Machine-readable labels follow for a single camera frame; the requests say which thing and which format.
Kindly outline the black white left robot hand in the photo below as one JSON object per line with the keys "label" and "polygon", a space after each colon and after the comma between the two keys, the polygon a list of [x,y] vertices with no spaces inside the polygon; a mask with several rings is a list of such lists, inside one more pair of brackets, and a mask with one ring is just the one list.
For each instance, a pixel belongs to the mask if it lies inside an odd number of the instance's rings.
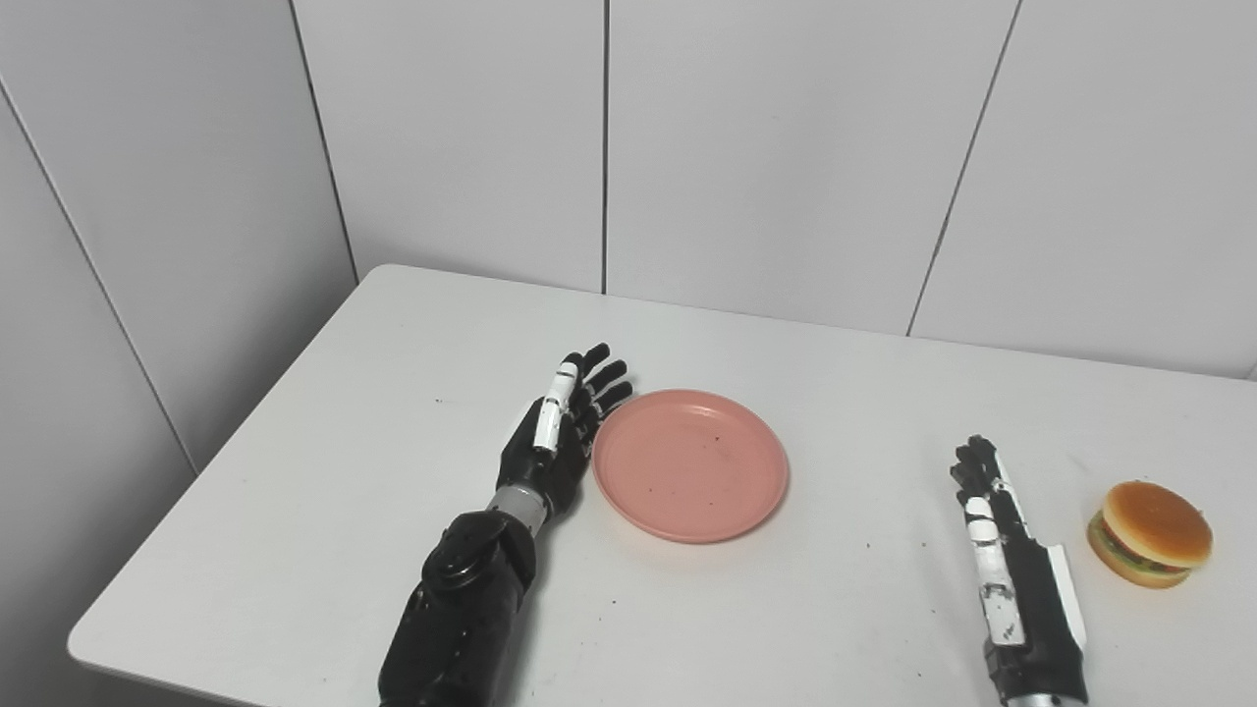
{"label": "black white left robot hand", "polygon": [[520,486],[538,494],[547,520],[566,515],[603,421],[632,394],[628,366],[612,359],[606,342],[567,353],[546,394],[530,403],[507,442],[497,487]]}

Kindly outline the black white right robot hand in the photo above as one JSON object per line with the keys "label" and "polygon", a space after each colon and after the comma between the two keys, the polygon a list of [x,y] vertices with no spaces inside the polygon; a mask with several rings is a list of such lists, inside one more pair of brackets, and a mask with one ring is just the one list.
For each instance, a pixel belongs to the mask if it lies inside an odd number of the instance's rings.
{"label": "black white right robot hand", "polygon": [[1087,706],[1086,630],[1066,550],[1024,525],[994,444],[957,447],[957,483],[987,626],[985,671],[1003,706]]}

